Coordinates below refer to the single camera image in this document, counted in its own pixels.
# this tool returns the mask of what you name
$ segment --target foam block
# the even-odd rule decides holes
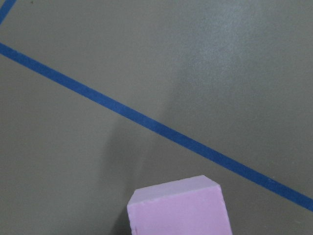
[[[136,189],[132,235],[231,235],[219,184],[204,175]]]

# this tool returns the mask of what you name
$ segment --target blue tape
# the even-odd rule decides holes
[[[155,133],[245,177],[256,184],[267,188],[268,190],[277,193],[278,195],[310,210],[313,211],[313,199],[275,181],[271,178],[163,125],[162,123],[153,120],[137,112],[130,107],[104,95],[86,85],[75,81],[74,79],[65,76],[64,74],[53,70],[40,62],[23,55],[10,47],[0,43],[0,53],[7,58],[59,83],[60,85],[71,89],[72,91],[91,99],[92,101],[148,128]]]
[[[2,7],[0,8],[0,25],[2,24],[3,20],[13,7],[16,0],[5,0]]]

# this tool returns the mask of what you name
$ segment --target floor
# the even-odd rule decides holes
[[[16,1],[0,25],[1,234],[130,235],[136,188],[204,174],[222,187],[234,235],[311,235],[312,21],[313,1]],[[145,128],[147,117],[269,184]]]

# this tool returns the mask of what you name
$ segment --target pink foam block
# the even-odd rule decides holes
[[[204,175],[135,190],[133,235],[231,235],[219,184]]]

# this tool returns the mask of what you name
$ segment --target blue tape line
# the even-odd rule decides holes
[[[49,68],[40,62],[19,53],[11,49],[10,47],[0,43],[0,53],[7,58],[24,65],[25,67],[59,83],[60,85],[71,89],[72,91],[83,95],[84,97],[91,99],[92,101],[148,128],[155,133],[197,153],[201,156],[245,177],[248,180],[255,182],[256,184],[267,188],[268,190],[277,193],[278,195],[310,210],[313,211],[313,199],[275,181],[271,178],[163,125],[162,123],[153,120],[152,118],[145,116],[137,112],[130,107],[104,95],[94,89],[87,87],[86,85],[75,81],[74,79],[65,76],[64,74],[57,72]]]
[[[2,7],[0,8],[0,25],[2,24],[4,18],[7,16],[11,8],[13,7],[16,0],[5,0]]]

